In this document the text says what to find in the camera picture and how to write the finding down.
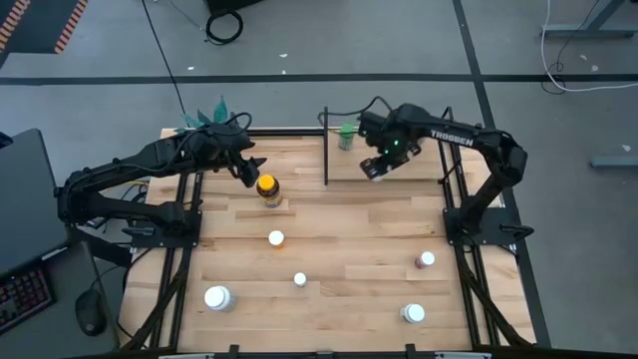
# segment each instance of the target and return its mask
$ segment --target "green cup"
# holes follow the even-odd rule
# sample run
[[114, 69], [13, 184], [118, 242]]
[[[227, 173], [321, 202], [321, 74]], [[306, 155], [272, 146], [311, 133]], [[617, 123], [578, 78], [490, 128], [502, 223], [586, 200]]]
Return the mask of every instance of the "green cup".
[[350, 151], [352, 149], [352, 142], [355, 138], [355, 127], [350, 124], [345, 124], [339, 131], [339, 149], [343, 151]]

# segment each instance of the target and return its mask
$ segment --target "wood plank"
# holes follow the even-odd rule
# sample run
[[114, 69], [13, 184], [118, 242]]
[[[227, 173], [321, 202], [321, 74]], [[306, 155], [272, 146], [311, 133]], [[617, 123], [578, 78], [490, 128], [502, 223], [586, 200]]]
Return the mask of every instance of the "wood plank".
[[[201, 239], [192, 254], [180, 352], [226, 352], [230, 344], [253, 352], [401, 351], [406, 343], [418, 350], [470, 349], [456, 260], [443, 226], [434, 141], [394, 172], [394, 180], [379, 183], [364, 180], [359, 170], [359, 161], [371, 154], [362, 143], [351, 153], [339, 153], [331, 143], [331, 154], [338, 155], [330, 160], [331, 178], [336, 174], [340, 180], [328, 186], [321, 138], [254, 141], [244, 156], [268, 158], [261, 172], [279, 179], [284, 201], [266, 209], [255, 188], [245, 188], [229, 173], [204, 174]], [[462, 157], [468, 186], [476, 190], [487, 168], [476, 152], [462, 150]], [[152, 179], [148, 201], [173, 200], [177, 181]], [[457, 190], [455, 196], [459, 205]], [[286, 235], [281, 249], [267, 242], [273, 229]], [[425, 250], [436, 262], [419, 269], [414, 260]], [[163, 250], [154, 249], [131, 270], [121, 322], [132, 332], [155, 305], [162, 261]], [[513, 257], [485, 248], [483, 261], [494, 302], [532, 340]], [[308, 277], [303, 288], [292, 282], [299, 271]], [[205, 306], [203, 293], [213, 285], [225, 285], [237, 296], [234, 311]], [[409, 303], [424, 306], [424, 322], [409, 324], [400, 317]], [[478, 323], [484, 332], [479, 306]], [[162, 343], [169, 328], [167, 316]]]

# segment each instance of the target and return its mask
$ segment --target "orange striped tape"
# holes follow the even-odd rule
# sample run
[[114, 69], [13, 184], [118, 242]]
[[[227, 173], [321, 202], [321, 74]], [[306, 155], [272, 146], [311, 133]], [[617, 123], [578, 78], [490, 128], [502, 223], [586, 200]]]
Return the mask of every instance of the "orange striped tape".
[[82, 16], [82, 13], [84, 12], [86, 8], [87, 8], [87, 0], [79, 0], [78, 3], [76, 4], [76, 7], [73, 9], [73, 11], [71, 12], [71, 15], [69, 16], [67, 25], [65, 25], [64, 29], [62, 30], [62, 34], [60, 34], [60, 38], [58, 38], [58, 42], [56, 42], [56, 47], [54, 49], [56, 54], [62, 54], [64, 49], [67, 47], [67, 44], [69, 44], [69, 41], [71, 41], [71, 36], [73, 35], [73, 31], [76, 29], [76, 26], [78, 26], [80, 17]]
[[7, 47], [11, 35], [20, 24], [20, 20], [22, 20], [22, 16], [27, 11], [29, 4], [31, 4], [31, 0], [17, 0], [2, 25], [0, 25], [0, 52]]

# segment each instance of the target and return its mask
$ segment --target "robotic arm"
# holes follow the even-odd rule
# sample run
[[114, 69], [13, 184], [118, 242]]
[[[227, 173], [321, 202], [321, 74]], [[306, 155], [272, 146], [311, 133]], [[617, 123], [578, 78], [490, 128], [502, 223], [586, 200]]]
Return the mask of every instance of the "robotic arm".
[[452, 123], [411, 104], [402, 105], [388, 118], [364, 112], [359, 120], [359, 136], [380, 154], [360, 164], [371, 180], [379, 179], [408, 162], [411, 156], [418, 155], [423, 138], [475, 149], [483, 155], [491, 175], [475, 195], [462, 203], [460, 227], [465, 234], [479, 233], [480, 220], [487, 206], [506, 187], [522, 180], [527, 153], [506, 132]]
[[146, 176], [163, 178], [220, 169], [228, 169], [236, 179], [250, 187], [259, 177], [257, 168], [266, 161], [254, 158], [246, 161], [241, 157], [241, 151], [253, 146], [236, 120], [155, 141], [134, 156], [113, 159], [110, 164], [72, 173], [64, 186], [55, 191], [58, 216], [70, 226], [97, 216], [148, 220], [161, 228], [164, 235], [183, 235], [190, 228], [181, 203], [134, 203], [104, 197], [100, 190]]

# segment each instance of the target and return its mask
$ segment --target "floor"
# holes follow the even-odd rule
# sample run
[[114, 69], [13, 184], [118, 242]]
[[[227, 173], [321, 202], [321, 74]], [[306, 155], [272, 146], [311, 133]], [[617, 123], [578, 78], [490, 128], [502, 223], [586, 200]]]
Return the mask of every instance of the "floor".
[[[201, 0], [173, 2], [195, 23], [205, 22]], [[579, 23], [593, 3], [554, 1], [550, 23]], [[483, 74], [543, 73], [538, 34], [544, 1], [461, 4]], [[179, 85], [191, 114], [197, 109], [210, 114], [223, 95], [231, 111], [253, 115], [253, 126], [316, 126], [316, 113], [324, 106], [350, 111], [382, 95], [393, 106], [414, 102], [434, 114], [452, 106], [459, 121], [483, 119], [484, 99], [478, 98], [472, 77], [463, 77], [472, 69], [451, 1], [397, 0], [391, 6], [383, 0], [266, 0], [241, 11], [244, 33], [225, 47], [204, 43], [203, 33], [168, 0], [148, 5], [173, 73], [210, 76], [205, 79], [211, 83]], [[638, 5], [627, 3], [609, 24], [637, 18]], [[231, 19], [214, 26], [220, 35], [233, 28]], [[636, 45], [638, 37], [574, 40], [562, 54], [563, 73], [638, 73]], [[555, 59], [561, 46], [562, 41], [548, 41], [547, 58]], [[380, 81], [321, 76], [288, 81], [283, 72], [406, 76], [401, 81], [379, 76], [373, 78]], [[410, 74], [462, 75], [465, 81], [408, 81]], [[239, 77], [212, 77], [221, 75]], [[263, 81], [255, 75], [279, 76]], [[73, 170], [133, 154], [161, 128], [182, 126], [165, 76], [142, 3], [92, 0], [62, 55], [6, 59], [0, 80], [38, 78], [44, 86], [0, 86], [0, 129], [9, 135], [42, 130], [56, 180], [62, 182]], [[73, 84], [73, 78], [83, 77], [95, 79]], [[139, 81], [122, 84], [125, 77]], [[153, 84], [154, 77], [163, 80]], [[105, 78], [117, 78], [119, 84], [106, 85]], [[46, 85], [55, 79], [68, 85]], [[568, 84], [601, 85], [609, 84]], [[588, 165], [591, 156], [638, 151], [638, 88], [553, 96], [536, 82], [484, 86], [496, 126], [513, 133], [529, 152], [525, 178], [514, 192], [523, 222], [536, 229], [528, 247], [552, 346], [638, 353], [638, 240], [631, 214], [637, 212], [638, 175]], [[123, 240], [117, 227], [111, 225], [106, 237]], [[121, 300], [121, 275], [105, 279], [114, 307]]]

